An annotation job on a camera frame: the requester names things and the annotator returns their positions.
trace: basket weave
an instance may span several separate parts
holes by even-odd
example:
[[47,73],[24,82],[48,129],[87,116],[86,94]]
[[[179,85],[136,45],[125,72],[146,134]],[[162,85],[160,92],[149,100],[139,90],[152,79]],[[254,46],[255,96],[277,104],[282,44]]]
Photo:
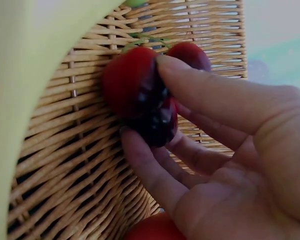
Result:
[[[242,0],[150,0],[115,9],[69,51],[33,113],[11,188],[9,240],[116,240],[159,211],[124,160],[120,125],[99,86],[104,66],[136,40],[128,34],[142,31],[171,45],[193,42],[214,73],[247,78]],[[159,45],[144,44],[167,50]],[[232,153],[181,117],[179,129]]]

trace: green stem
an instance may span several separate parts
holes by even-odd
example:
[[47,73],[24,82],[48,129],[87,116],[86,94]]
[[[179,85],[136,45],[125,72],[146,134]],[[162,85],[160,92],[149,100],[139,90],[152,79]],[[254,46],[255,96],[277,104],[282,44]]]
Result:
[[153,36],[150,36],[150,35],[146,35],[146,34],[143,34],[143,33],[131,33],[129,34],[131,37],[139,37],[139,38],[146,38],[146,39],[150,39],[150,40],[153,40],[155,42],[159,42],[159,43],[162,43],[162,45],[164,45],[166,48],[170,49],[170,45],[165,43],[165,41],[163,41],[162,39],[160,38],[157,38],[157,37],[153,37]]
[[122,49],[122,52],[125,54],[129,49],[131,49],[135,45],[144,44],[144,43],[145,43],[144,39],[139,39],[137,41],[130,42],[127,45],[124,46],[124,48]]

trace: background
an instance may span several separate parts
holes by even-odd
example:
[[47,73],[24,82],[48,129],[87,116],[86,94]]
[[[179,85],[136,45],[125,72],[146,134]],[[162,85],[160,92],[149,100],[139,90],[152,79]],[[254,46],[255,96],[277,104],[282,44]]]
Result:
[[250,81],[300,87],[300,0],[244,0]]

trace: wicker basket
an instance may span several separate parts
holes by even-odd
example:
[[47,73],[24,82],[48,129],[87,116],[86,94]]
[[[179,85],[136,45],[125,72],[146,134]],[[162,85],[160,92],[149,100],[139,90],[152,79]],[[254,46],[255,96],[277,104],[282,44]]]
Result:
[[[120,239],[157,213],[158,204],[124,160],[119,123],[100,91],[103,67],[136,40],[129,33],[147,31],[171,45],[201,46],[214,73],[244,80],[243,20],[242,0],[150,0],[136,9],[116,8],[79,39],[30,120],[11,188],[8,239]],[[167,50],[159,45],[144,44]],[[179,128],[199,144],[231,154],[181,117]]]

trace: hand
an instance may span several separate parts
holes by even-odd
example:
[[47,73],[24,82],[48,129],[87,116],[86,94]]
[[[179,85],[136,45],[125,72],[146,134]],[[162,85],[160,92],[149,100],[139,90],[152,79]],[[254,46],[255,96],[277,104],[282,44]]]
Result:
[[208,151],[178,132],[150,149],[122,133],[126,159],[188,240],[300,240],[300,90],[228,79],[158,58],[179,114],[232,149]]

